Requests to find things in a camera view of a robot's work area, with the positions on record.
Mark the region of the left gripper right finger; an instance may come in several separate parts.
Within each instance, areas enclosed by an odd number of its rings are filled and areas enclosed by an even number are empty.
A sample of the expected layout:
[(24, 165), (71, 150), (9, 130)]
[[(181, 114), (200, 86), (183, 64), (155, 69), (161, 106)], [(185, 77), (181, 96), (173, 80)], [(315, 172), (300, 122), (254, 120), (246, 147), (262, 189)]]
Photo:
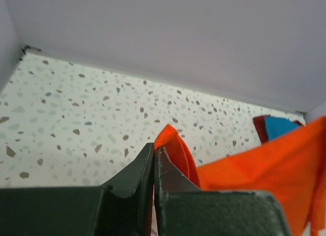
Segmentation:
[(155, 154), (154, 201), (159, 235), (291, 235), (283, 210), (267, 191), (203, 191)]

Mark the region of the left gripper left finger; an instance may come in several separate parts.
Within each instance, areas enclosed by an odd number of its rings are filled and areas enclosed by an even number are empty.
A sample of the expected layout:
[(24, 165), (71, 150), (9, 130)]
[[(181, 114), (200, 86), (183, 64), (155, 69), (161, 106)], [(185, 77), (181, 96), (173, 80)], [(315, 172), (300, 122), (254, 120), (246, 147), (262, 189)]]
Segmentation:
[(150, 235), (154, 146), (99, 186), (1, 189), (1, 235)]

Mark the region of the orange t shirt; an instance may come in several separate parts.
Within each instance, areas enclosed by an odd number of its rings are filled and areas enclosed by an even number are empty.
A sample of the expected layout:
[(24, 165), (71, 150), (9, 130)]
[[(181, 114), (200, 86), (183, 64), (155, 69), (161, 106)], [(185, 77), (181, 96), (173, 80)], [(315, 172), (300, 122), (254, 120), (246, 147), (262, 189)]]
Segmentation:
[(167, 124), (154, 147), (203, 190), (265, 190), (280, 202), (293, 235), (325, 229), (325, 117), (259, 147), (196, 166), (178, 131)]

